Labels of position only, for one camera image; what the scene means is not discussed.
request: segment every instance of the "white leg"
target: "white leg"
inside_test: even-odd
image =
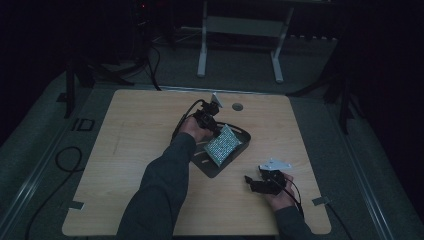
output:
[[[206,25],[207,25],[207,5],[208,2],[203,2],[203,21],[202,21],[202,48],[200,49],[199,66],[197,68],[197,76],[204,77],[206,73],[206,57],[208,49],[206,47]]]
[[[293,8],[289,9],[287,13],[286,21],[284,22],[281,28],[277,48],[271,52],[272,67],[274,68],[275,81],[277,83],[282,83],[284,81],[283,74],[281,72],[280,60],[278,59],[278,56],[280,56],[281,48],[283,47],[284,39],[286,38],[287,29],[289,28],[290,20],[293,15],[293,10],[294,10]]]

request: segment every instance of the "person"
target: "person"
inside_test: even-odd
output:
[[[189,162],[196,142],[212,136],[193,117],[188,117],[162,156],[146,167],[140,188],[132,197],[122,216],[116,239],[172,239],[175,223],[187,195]],[[291,183],[286,186],[291,190]],[[283,239],[314,239],[297,211],[293,200],[283,191],[265,195],[275,212]]]

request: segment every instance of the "white object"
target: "white object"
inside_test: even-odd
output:
[[[283,170],[283,169],[291,169],[292,165],[290,163],[285,163],[281,160],[270,158],[268,162],[259,165],[259,168],[262,170]]]
[[[216,102],[218,104],[218,107],[223,108],[222,103],[218,98],[218,95],[216,95],[216,92],[212,93],[211,102]]]

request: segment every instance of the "gray sleeve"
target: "gray sleeve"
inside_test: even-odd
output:
[[[147,167],[119,225],[116,239],[171,239],[187,195],[188,164],[196,142],[179,133]]]
[[[282,240],[318,239],[311,232],[296,207],[282,208],[275,212],[275,217]]]

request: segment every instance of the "circular hole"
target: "circular hole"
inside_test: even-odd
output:
[[[241,111],[241,110],[243,110],[243,105],[241,103],[234,103],[233,104],[233,109],[235,111]]]

